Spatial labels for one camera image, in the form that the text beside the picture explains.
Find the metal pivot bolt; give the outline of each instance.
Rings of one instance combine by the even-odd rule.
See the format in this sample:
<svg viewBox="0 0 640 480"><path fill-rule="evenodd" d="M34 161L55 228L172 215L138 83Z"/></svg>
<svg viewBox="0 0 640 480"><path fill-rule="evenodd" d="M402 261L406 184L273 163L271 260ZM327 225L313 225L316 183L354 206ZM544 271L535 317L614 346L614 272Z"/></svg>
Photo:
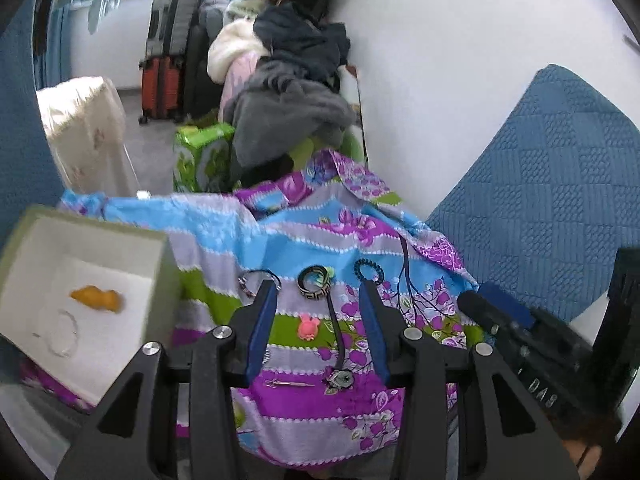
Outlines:
<svg viewBox="0 0 640 480"><path fill-rule="evenodd" d="M216 339L226 339L227 337L229 337L234 331L231 330L230 326L227 325L220 325L215 327L213 330L213 337L215 337Z"/></svg>
<svg viewBox="0 0 640 480"><path fill-rule="evenodd" d="M146 355L154 355L160 351L160 343L156 343L155 341L150 341L145 343L142 347L142 351Z"/></svg>
<svg viewBox="0 0 640 480"><path fill-rule="evenodd" d="M418 341L422 337L422 330L415 326L410 326L404 329L404 337L411 341Z"/></svg>
<svg viewBox="0 0 640 480"><path fill-rule="evenodd" d="M476 345L476 352L484 357L489 357L494 353L494 349L488 343L478 343Z"/></svg>

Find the pink toy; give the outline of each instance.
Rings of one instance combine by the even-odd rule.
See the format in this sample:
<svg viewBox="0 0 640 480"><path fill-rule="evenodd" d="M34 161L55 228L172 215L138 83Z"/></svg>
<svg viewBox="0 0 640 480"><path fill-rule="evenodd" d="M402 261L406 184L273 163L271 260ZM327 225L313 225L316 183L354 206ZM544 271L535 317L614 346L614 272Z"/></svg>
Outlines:
<svg viewBox="0 0 640 480"><path fill-rule="evenodd" d="M312 341L318 335L319 325L320 320L317 317L302 314L300 316L300 324L298 325L298 337L306 341Z"/></svg>

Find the open box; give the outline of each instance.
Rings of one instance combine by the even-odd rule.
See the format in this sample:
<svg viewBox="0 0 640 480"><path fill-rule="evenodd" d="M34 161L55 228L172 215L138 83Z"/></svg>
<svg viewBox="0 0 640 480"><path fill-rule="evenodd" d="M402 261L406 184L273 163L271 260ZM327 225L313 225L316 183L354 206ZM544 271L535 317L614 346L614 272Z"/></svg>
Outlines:
<svg viewBox="0 0 640 480"><path fill-rule="evenodd" d="M69 293L116 290L119 312ZM0 259L0 333L97 404L141 345L169 345L180 276L162 232L32 206Z"/></svg>

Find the green package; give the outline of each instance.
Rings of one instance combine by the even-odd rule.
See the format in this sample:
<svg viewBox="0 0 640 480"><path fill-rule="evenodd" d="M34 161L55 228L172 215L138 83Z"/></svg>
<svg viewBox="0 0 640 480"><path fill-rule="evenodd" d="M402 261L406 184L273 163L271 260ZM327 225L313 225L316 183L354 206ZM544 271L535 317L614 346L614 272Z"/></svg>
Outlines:
<svg viewBox="0 0 640 480"><path fill-rule="evenodd" d="M228 191L229 156L234 128L218 123L209 128L183 126L175 134L174 191Z"/></svg>

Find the blue quilted cushion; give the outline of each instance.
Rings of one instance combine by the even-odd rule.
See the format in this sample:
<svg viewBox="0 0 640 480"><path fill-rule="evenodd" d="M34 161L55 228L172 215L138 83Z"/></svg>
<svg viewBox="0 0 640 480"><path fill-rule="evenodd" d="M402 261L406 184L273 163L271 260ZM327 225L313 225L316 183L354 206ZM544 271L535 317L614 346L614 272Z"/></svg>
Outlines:
<svg viewBox="0 0 640 480"><path fill-rule="evenodd" d="M640 244L640 132L571 71L549 65L429 216L466 268L571 320Z"/></svg>

